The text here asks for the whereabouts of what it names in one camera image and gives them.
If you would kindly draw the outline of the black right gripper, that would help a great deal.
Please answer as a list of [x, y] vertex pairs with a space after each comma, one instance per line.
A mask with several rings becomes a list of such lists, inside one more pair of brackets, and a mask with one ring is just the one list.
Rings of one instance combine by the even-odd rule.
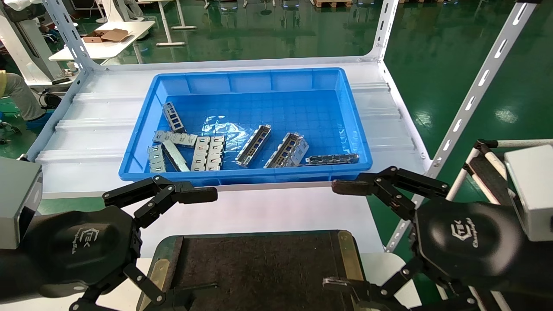
[[[403, 220], [414, 219], [421, 255], [444, 278], [489, 291], [552, 294], [552, 242], [529, 240], [513, 207], [430, 200], [416, 210], [401, 189], [422, 197], [446, 197], [450, 185], [397, 167], [360, 173], [354, 180], [334, 180], [331, 187], [339, 195], [374, 195]], [[382, 286], [324, 278], [323, 288], [350, 295], [360, 308], [379, 311], [477, 309], [470, 291], [432, 305], [407, 308], [399, 303], [395, 293], [423, 268], [423, 260], [413, 258]]]

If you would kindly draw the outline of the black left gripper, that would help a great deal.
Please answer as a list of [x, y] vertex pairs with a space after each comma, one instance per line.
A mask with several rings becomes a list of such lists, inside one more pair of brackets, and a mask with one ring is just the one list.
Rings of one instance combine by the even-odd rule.
[[[140, 228], [176, 203], [217, 199], [215, 187], [194, 187], [189, 181], [156, 175], [104, 193], [107, 207], [102, 210], [35, 216], [18, 248], [9, 250], [9, 299], [62, 298], [88, 288], [70, 311], [112, 311], [96, 301], [101, 291], [112, 291], [127, 277], [150, 299], [145, 311], [189, 311], [197, 297], [219, 286], [162, 292], [133, 265], [140, 256]], [[121, 210], [144, 200], [134, 218]]]

